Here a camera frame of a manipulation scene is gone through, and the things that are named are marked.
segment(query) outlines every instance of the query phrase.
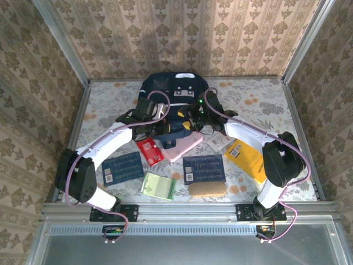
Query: red packet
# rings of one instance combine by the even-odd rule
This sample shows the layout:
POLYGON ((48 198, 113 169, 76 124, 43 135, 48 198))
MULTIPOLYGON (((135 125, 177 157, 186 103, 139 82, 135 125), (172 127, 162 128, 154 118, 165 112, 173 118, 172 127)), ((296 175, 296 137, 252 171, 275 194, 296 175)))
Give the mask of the red packet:
POLYGON ((154 166, 164 159, 162 152, 151 137, 146 140, 136 142, 136 144, 138 148, 140 148, 150 166, 154 166))

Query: backpack strap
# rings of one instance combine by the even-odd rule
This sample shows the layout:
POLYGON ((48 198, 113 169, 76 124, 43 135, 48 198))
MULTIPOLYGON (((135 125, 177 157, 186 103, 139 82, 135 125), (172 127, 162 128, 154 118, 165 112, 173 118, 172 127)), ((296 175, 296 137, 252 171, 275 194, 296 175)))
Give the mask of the backpack strap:
POLYGON ((164 149, 170 149, 176 147, 176 139, 187 137, 191 133, 192 131, 181 129, 180 131, 171 132, 169 134, 155 135, 153 138, 160 140, 164 149))

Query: pink pencil case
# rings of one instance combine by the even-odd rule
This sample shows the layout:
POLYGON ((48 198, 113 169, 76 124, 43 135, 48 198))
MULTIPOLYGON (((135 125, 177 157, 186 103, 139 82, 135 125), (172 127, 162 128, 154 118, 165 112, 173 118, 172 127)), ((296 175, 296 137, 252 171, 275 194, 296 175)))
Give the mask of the pink pencil case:
POLYGON ((196 145, 198 145, 204 136, 199 132, 193 132, 187 137, 176 139, 176 145, 170 149, 162 149, 162 153, 165 158, 167 158, 171 163, 175 162, 183 154, 193 149, 196 145))

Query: aluminum frame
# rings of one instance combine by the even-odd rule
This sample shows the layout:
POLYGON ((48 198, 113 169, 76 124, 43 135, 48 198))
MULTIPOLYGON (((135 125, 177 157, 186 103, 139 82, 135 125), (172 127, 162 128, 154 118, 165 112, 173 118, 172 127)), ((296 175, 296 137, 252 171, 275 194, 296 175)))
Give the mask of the aluminum frame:
POLYGON ((302 126, 302 123, 300 121, 299 118, 299 114, 292 96, 292 92, 290 90, 290 86, 288 83, 282 83, 282 87, 283 87, 283 91, 285 93, 286 99, 287 99, 287 103, 288 103, 288 107, 289 110, 291 112, 291 116, 292 116, 292 120, 294 123, 294 127, 297 131, 297 135, 298 135, 298 139, 299 139, 299 143, 300 143, 300 147, 302 149, 302 152, 306 155, 306 157, 309 159, 311 168, 312 168, 312 173, 311 173, 311 179, 314 181, 316 187, 317 187, 317 192, 319 195, 320 200, 326 200, 325 194, 324 194, 324 190, 321 186, 321 182, 319 179, 319 175, 318 172, 316 170, 315 164, 314 164, 314 160, 313 157, 311 155, 310 152, 310 148, 309 148, 309 144, 308 141, 305 137, 305 133, 304 133, 304 129, 302 126))
POLYGON ((287 65, 283 78, 285 83, 289 83, 295 72, 297 71, 301 61, 307 53, 311 43, 314 41, 322 24, 324 23, 328 13, 330 12, 335 0, 321 0, 316 12, 311 19, 307 30, 304 32, 301 41, 299 42, 291 61, 287 65))
POLYGON ((65 54, 66 59, 70 63, 84 89, 87 89, 89 87, 88 75, 78 59, 79 56, 76 54, 75 50, 65 36, 64 29, 61 27, 55 13, 51 10, 49 4, 45 0, 33 0, 33 3, 39 10, 39 13, 43 17, 45 23, 48 25, 52 35, 65 54))
MULTIPOLYGON (((253 221, 238 222, 236 218, 236 204, 237 203, 141 203, 138 204, 140 206, 138 221, 136 223, 130 223, 130 227, 134 229, 133 235, 144 235, 143 233, 146 233, 146 229, 143 228, 146 227, 152 228, 149 230, 149 235, 160 235, 157 231, 159 231, 161 227, 178 229, 180 227, 197 225, 214 228, 215 232, 209 235, 225 235, 222 228, 228 229, 227 231, 229 231, 231 228, 236 229, 237 227, 241 227, 245 230, 248 229, 248 235, 253 236, 253 227, 260 225, 260 223, 253 221), (141 234, 138 233, 138 228, 141 228, 141 234)), ((326 225, 328 233, 331 235, 331 244, 334 247, 339 264, 351 264, 351 252, 347 245, 342 227, 338 222, 339 216, 336 212, 334 202, 295 202, 289 203, 289 205, 298 211, 296 224, 326 225)), ((103 224, 99 222, 89 222, 89 213, 90 207, 85 205, 70 208, 64 203, 45 203, 40 220, 39 234, 33 244, 32 254, 29 256, 30 258, 27 264, 42 263, 50 236, 55 236, 55 234, 51 235, 53 227, 67 227, 69 228, 68 231, 70 228, 75 228, 78 234, 79 229, 82 229, 82 235, 87 235, 87 229, 85 230, 85 227, 103 226, 103 224)), ((293 215, 293 211, 288 210, 288 220, 285 222, 277 222, 277 225, 289 224, 293 215)), ((105 225, 113 224, 122 223, 105 223, 105 225)))
MULTIPOLYGON (((281 79, 281 76, 209 76, 203 77, 205 80, 250 80, 250 79, 281 79)), ((92 79, 91 83, 98 82, 131 82, 144 81, 145 78, 122 78, 122 79, 92 79)))
POLYGON ((90 96, 91 90, 92 90, 92 88, 88 87, 87 89, 85 89, 83 91, 82 99, 81 99, 81 102, 80 102, 78 110, 77 110, 75 121, 73 123, 73 128, 72 128, 70 139, 68 142, 68 148, 73 149, 73 150, 76 149, 76 146, 77 146, 79 132, 81 131, 84 113, 86 111, 86 108, 87 108, 87 105, 89 102, 89 96, 90 96))

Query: navy blue backpack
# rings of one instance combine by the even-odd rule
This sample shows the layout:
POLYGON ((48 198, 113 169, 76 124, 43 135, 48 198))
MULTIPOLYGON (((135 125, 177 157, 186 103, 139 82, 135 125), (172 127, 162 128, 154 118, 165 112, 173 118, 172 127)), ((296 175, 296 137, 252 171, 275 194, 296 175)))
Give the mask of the navy blue backpack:
MULTIPOLYGON (((162 142, 164 149, 175 147, 175 139, 189 136, 192 132, 183 127, 183 122, 188 117, 178 116, 178 110, 187 104, 194 104, 199 95, 208 89, 206 80, 188 72, 155 73, 143 81, 138 97, 147 98, 153 90, 163 91, 170 99, 170 111, 166 117, 170 123, 170 133, 154 136, 162 142)), ((161 94, 151 95, 151 100, 157 103, 167 104, 167 100, 161 94)))

